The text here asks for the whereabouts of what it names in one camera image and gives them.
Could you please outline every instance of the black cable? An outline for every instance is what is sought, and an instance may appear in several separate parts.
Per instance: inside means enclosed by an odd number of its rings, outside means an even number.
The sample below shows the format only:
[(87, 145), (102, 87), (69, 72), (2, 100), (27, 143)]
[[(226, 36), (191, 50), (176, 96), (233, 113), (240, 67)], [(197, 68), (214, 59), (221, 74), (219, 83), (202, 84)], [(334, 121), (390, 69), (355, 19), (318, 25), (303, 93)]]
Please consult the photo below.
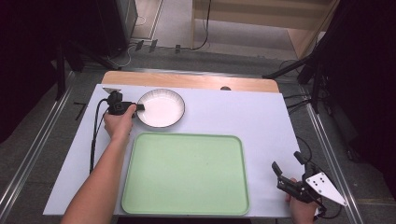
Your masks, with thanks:
[(99, 128), (97, 127), (97, 120), (98, 120), (98, 114), (99, 114), (99, 107), (100, 104), (104, 101), (107, 101), (107, 99), (102, 99), (101, 101), (99, 101), (98, 106), (96, 107), (96, 113), (95, 113), (95, 121), (94, 121), (94, 125), (93, 125), (93, 138), (92, 138), (92, 142), (91, 142), (91, 162), (90, 162), (90, 173), (93, 170), (93, 164), (94, 164), (94, 159), (95, 159), (95, 146), (96, 146), (96, 136), (99, 132)]
[(321, 217), (321, 218), (324, 218), (324, 219), (334, 219), (334, 218), (337, 218), (337, 217), (340, 216), (342, 210), (343, 210), (343, 205), (340, 204), (340, 206), (339, 206), (339, 208), (338, 208), (338, 211), (337, 211), (337, 213), (336, 213), (334, 216), (332, 216), (332, 217)]
[(206, 28), (205, 28), (206, 38), (205, 38), (205, 41), (200, 47), (191, 49), (191, 50), (198, 50), (206, 44), (207, 38), (209, 37), (209, 15), (210, 15), (210, 6), (211, 5), (212, 5), (212, 0), (209, 0), (209, 7), (207, 8), (207, 16), (206, 16)]
[(306, 104), (308, 104), (308, 103), (310, 103), (310, 100), (303, 100), (303, 101), (301, 101), (301, 102), (299, 102), (299, 103), (297, 103), (297, 104), (288, 105), (288, 106), (286, 106), (286, 108), (287, 108), (287, 109), (290, 109), (290, 108), (296, 107), (296, 106), (298, 106), (298, 105), (306, 105)]
[(289, 98), (294, 98), (294, 97), (307, 97), (307, 96), (310, 96), (310, 94), (309, 93), (307, 93), (307, 94), (295, 94), (295, 95), (290, 95), (290, 96), (285, 96), (285, 97), (283, 97), (283, 99), (289, 99)]
[(300, 109), (301, 107), (303, 107), (304, 105), (308, 105), (309, 102), (305, 102), (304, 104), (300, 104), (297, 105), (296, 107), (294, 107), (291, 111), (289, 111), (289, 115), (291, 115), (292, 113), (296, 112), (298, 109)]
[(312, 149), (311, 149), (311, 147), (308, 145), (308, 143), (306, 143), (306, 141), (302, 137), (299, 137), (299, 136), (296, 135), (296, 138), (299, 139), (300, 141), (302, 141), (305, 144), (305, 146), (308, 148), (309, 158), (306, 159), (305, 163), (311, 162), (311, 160), (312, 160)]

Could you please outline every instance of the wooden table edge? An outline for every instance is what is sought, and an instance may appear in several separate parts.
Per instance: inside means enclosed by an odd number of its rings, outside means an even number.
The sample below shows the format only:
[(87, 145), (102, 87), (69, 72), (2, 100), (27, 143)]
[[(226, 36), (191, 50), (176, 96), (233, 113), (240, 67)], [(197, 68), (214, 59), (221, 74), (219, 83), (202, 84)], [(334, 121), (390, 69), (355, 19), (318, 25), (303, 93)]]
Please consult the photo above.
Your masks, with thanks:
[(167, 88), (193, 88), (220, 90), (228, 87), (232, 91), (259, 91), (279, 93), (276, 82), (272, 79), (222, 77), (215, 74), (197, 75), (153, 72), (106, 72), (102, 84), (156, 86)]

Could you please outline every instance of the green tray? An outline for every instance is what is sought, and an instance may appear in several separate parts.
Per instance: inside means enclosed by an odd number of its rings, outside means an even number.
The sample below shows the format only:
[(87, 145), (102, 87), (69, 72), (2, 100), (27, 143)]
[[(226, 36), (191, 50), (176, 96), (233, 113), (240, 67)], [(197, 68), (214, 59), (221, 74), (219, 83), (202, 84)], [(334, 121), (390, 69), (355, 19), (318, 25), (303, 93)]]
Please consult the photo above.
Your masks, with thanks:
[(248, 207), (239, 138), (141, 133), (134, 140), (122, 196), (125, 212), (242, 216)]

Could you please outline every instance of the white plate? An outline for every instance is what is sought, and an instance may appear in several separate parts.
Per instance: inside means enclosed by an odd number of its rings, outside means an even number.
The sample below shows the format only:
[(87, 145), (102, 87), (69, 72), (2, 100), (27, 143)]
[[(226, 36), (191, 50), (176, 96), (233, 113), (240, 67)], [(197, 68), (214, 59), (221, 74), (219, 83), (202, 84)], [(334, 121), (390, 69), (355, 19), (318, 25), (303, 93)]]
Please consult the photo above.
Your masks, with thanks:
[(179, 94), (166, 89), (149, 91), (137, 102), (145, 110), (137, 116), (148, 126), (163, 128), (178, 122), (184, 114), (184, 101)]

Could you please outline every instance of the aluminum rail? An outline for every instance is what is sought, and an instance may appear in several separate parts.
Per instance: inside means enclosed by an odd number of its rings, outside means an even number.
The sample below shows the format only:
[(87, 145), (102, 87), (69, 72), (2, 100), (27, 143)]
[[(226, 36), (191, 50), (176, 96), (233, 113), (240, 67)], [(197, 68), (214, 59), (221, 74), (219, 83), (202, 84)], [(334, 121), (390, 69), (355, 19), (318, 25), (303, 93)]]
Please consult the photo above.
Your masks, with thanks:
[[(303, 87), (301, 87), (301, 91), (302, 93), (309, 93), (309, 91)], [(323, 149), (323, 153), (326, 157), (326, 161), (329, 164), (330, 170), (332, 171), (335, 184), (337, 185), (338, 190), (341, 191), (340, 193), (344, 196), (347, 202), (346, 214), (349, 218), (349, 221), (350, 223), (354, 224), (362, 224), (364, 223), (364, 221), (361, 217), (358, 205), (347, 184), (346, 178), (335, 157), (334, 151), (332, 150), (332, 145), (320, 120), (320, 115), (315, 113), (314, 108), (311, 105), (307, 105), (306, 107), (309, 117), (311, 118), (312, 124), (314, 125), (315, 131), (317, 133), (321, 148)]]

